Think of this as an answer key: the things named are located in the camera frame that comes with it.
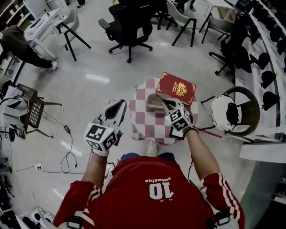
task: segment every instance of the pink and white tablecloth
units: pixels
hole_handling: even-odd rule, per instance
[[[160,145],[169,145],[180,141],[169,137],[171,125],[165,120],[161,111],[147,111],[146,103],[150,94],[155,93],[160,76],[155,76],[138,86],[132,100],[129,101],[132,136],[135,140],[149,139]],[[193,123],[198,120],[198,102],[193,98],[191,105]]]

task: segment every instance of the red book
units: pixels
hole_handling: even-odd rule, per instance
[[[196,85],[177,76],[164,72],[158,84],[157,93],[163,93],[179,99],[186,105],[191,105],[196,91]]]

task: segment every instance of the sneaker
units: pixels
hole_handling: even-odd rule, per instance
[[[77,8],[82,8],[85,4],[78,5]]]
[[[53,71],[55,71],[55,70],[57,69],[57,67],[58,67],[58,62],[52,62],[52,67],[51,67],[51,69],[52,69]]]
[[[195,7],[193,7],[193,6],[192,6],[192,7],[190,7],[190,10],[191,10],[191,11],[193,11],[193,12],[196,12],[196,8],[195,8]]]
[[[158,146],[155,142],[149,141],[147,149],[147,157],[156,157],[158,153]]]

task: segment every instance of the striped sleeve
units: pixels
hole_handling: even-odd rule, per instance
[[[220,212],[229,212],[231,217],[238,221],[240,229],[244,229],[243,210],[224,176],[211,174],[201,180],[198,188],[213,208]]]
[[[85,208],[87,204],[98,198],[100,195],[101,190],[91,182],[73,182],[59,207],[59,210],[53,220],[53,225],[59,227],[62,223],[67,222],[77,212],[86,213]]]

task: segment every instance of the gray tile floor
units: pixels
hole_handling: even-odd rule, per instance
[[[220,53],[217,42],[219,34],[213,31],[209,31],[204,44],[201,44],[203,33],[200,34],[197,30],[192,48],[189,47],[191,32],[184,33],[176,46],[172,47],[171,44],[179,29],[170,27],[166,31],[167,22],[163,22],[162,29],[157,30],[157,19],[154,19],[153,32],[146,42],[153,46],[152,52],[143,47],[133,48],[131,64],[126,62],[128,58],[126,47],[109,54],[108,49],[115,46],[116,42],[108,40],[105,31],[97,21],[101,18],[105,18],[108,22],[113,20],[108,11],[111,4],[112,1],[90,0],[86,6],[78,10],[80,18],[78,34],[92,46],[92,49],[89,50],[76,39],[73,40],[71,44],[78,59],[77,62],[73,61],[70,52],[56,45],[55,34],[49,35],[45,43],[58,57],[58,70],[50,72],[25,64],[18,79],[18,83],[37,89],[39,95],[44,96],[46,101],[54,101],[56,94],[56,100],[63,103],[62,122],[71,129],[78,162],[77,168],[74,168],[73,157],[68,157],[71,171],[74,173],[84,172],[89,158],[90,149],[83,139],[85,128],[110,99],[130,100],[136,85],[142,84],[155,75],[161,75],[162,72],[169,72],[195,83],[198,101],[221,94],[233,86],[231,76],[224,73],[220,77],[215,75],[215,71],[222,64],[208,55],[209,51]],[[198,0],[195,3],[198,28],[204,20],[203,14],[206,10],[206,6],[202,4],[206,2]],[[108,80],[97,81],[89,77],[90,75],[105,77]],[[205,107],[200,105],[199,109],[197,126],[211,125],[209,103]],[[47,106],[45,111],[57,119],[61,118],[62,108],[59,106]],[[118,147],[111,149],[109,161],[116,162],[128,152],[144,154],[146,151],[147,141],[135,141],[131,138],[131,124],[128,117],[129,115],[126,115],[122,123],[124,133],[122,140]],[[54,120],[43,115],[40,124],[42,131],[55,135],[57,127],[58,124]],[[213,132],[223,134],[215,129]],[[235,139],[219,139],[205,133],[201,136],[217,158],[221,171],[235,195],[241,199],[254,166],[253,161],[239,158],[242,143]],[[16,139],[12,143],[12,153],[10,153],[10,143],[4,140],[3,151],[10,158],[13,155],[11,161],[14,171],[39,162],[42,163],[42,169],[45,171],[60,171],[61,160],[69,151],[70,144],[70,136],[60,126],[57,136],[52,140],[38,133],[28,135],[25,141]],[[161,147],[160,152],[174,153],[182,171],[187,176],[190,154],[186,142],[181,141],[175,145]],[[67,170],[65,161],[63,169]],[[45,211],[55,214],[70,183],[81,177],[80,174],[49,174],[39,172],[35,168],[10,175],[16,196],[12,199],[15,212],[23,214],[31,211],[33,209],[31,193],[34,193],[38,205]],[[198,182],[194,168],[191,169],[190,178],[195,183]]]

